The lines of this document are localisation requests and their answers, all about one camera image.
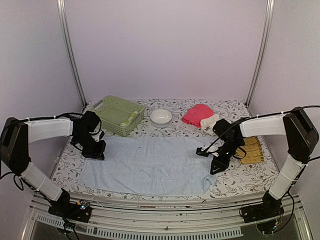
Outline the green plastic basket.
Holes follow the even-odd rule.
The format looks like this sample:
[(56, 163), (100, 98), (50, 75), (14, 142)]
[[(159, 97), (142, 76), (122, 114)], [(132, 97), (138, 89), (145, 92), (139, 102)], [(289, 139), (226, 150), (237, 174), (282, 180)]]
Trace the green plastic basket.
[[(122, 137), (127, 137), (145, 116), (145, 106), (121, 97), (107, 95), (90, 109), (102, 122), (102, 128)], [(137, 111), (136, 117), (125, 127), (120, 123), (126, 121)]]

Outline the green crocodile pattern towel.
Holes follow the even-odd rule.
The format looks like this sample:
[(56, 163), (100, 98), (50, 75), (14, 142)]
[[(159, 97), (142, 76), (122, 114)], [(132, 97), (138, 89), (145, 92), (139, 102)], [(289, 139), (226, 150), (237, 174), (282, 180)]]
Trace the green crocodile pattern towel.
[(120, 127), (126, 127), (126, 126), (137, 116), (138, 113), (139, 113), (138, 111), (134, 111), (134, 112), (129, 116), (129, 118), (128, 118), (126, 121), (120, 123), (119, 126), (120, 126)]

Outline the light blue towel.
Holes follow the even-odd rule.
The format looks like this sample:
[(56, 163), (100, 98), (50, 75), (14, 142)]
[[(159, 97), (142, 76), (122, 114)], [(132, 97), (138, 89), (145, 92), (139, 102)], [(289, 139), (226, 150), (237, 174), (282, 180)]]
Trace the light blue towel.
[(196, 154), (211, 137), (104, 138), (103, 160), (87, 158), (78, 184), (150, 197), (203, 195), (215, 184), (212, 159)]

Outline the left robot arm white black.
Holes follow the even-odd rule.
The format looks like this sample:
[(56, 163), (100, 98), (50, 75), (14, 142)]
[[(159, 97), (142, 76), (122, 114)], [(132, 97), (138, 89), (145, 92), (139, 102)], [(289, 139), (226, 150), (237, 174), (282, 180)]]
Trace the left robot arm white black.
[(31, 160), (30, 145), (55, 138), (71, 138), (71, 145), (83, 157), (104, 160), (106, 142), (103, 140), (102, 120), (93, 111), (66, 112), (60, 115), (6, 120), (0, 134), (0, 160), (34, 191), (55, 202), (63, 216), (74, 213), (74, 205), (62, 198), (65, 191), (57, 186)]

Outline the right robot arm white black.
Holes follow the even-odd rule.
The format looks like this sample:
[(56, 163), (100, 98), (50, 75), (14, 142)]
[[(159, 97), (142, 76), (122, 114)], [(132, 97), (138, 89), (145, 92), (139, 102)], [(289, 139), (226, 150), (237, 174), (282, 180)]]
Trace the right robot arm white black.
[(292, 110), (243, 117), (235, 122), (226, 119), (218, 120), (212, 130), (222, 146), (211, 151), (204, 148), (204, 154), (213, 155), (210, 174), (223, 172), (229, 167), (230, 159), (236, 150), (244, 146), (245, 138), (255, 136), (285, 136), (287, 157), (273, 185), (265, 193), (270, 199), (259, 206), (258, 213), (262, 218), (269, 218), (278, 210), (278, 203), (289, 192), (290, 187), (299, 179), (303, 169), (311, 161), (320, 139), (319, 133), (305, 112), (306, 107), (295, 107)]

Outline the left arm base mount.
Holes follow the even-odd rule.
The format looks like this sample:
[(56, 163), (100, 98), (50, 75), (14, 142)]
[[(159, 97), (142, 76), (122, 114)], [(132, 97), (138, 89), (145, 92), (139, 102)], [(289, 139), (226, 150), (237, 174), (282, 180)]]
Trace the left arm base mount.
[(70, 200), (66, 198), (52, 201), (48, 213), (67, 220), (88, 223), (92, 215), (92, 210), (91, 206), (84, 201), (71, 203)]

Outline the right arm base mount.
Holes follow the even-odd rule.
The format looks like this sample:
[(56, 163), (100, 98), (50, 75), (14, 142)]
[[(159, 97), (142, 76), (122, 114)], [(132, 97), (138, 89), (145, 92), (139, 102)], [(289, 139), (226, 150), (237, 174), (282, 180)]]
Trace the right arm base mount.
[(255, 222), (257, 230), (263, 235), (272, 235), (276, 232), (284, 213), (281, 204), (275, 208), (269, 207), (266, 203), (245, 204), (239, 209), (243, 221)]

